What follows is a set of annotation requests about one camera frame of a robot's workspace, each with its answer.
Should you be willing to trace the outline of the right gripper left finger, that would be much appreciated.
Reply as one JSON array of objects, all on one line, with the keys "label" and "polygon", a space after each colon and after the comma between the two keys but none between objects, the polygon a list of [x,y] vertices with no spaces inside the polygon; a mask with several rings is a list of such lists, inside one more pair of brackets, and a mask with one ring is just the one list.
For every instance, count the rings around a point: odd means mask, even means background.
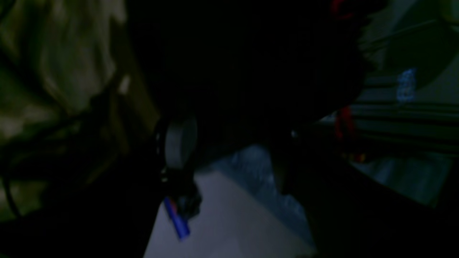
[{"label": "right gripper left finger", "polygon": [[164,198],[190,221],[201,194],[190,159],[196,119],[162,120],[147,144],[87,189],[1,224],[2,258],[142,258]]}]

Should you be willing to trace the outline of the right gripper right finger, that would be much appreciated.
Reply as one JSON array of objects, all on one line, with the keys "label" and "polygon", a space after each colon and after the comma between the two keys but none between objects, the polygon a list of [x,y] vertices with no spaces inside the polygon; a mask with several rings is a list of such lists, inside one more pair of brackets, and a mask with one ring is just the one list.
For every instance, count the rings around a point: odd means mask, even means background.
[{"label": "right gripper right finger", "polygon": [[435,208],[375,182],[317,134],[269,128],[269,149],[285,169],[281,193],[304,208],[317,254],[327,258],[457,258],[458,192]]}]

